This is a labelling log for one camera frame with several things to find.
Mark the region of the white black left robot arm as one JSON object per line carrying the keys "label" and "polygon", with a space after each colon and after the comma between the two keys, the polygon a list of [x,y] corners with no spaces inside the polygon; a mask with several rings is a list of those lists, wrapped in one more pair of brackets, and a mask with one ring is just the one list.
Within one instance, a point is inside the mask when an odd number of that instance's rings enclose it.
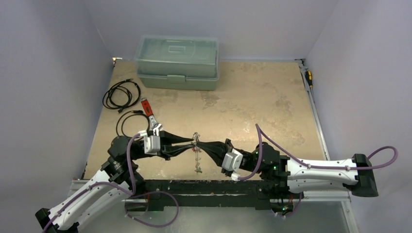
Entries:
{"label": "white black left robot arm", "polygon": [[79,227],[111,204],[124,199],[142,198],[146,203],[157,194],[176,198],[165,191],[150,189],[137,172],[135,160],[159,156],[170,160],[191,149],[191,138],[176,136],[166,131],[140,131],[127,137],[117,136],[108,149],[109,158],[86,184],[59,205],[36,212],[44,233],[77,233]]}

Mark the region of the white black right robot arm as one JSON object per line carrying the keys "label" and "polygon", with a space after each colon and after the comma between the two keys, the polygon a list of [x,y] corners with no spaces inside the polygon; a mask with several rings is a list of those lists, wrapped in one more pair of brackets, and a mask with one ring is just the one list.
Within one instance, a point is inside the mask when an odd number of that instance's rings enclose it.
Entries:
{"label": "white black right robot arm", "polygon": [[349,190],[357,197],[377,197],[372,164],[364,154],[338,161],[293,159],[280,154],[268,143],[252,152],[235,148],[231,141],[198,142],[225,176],[240,180],[239,170],[251,171],[273,183],[273,192],[283,198],[309,190]]}

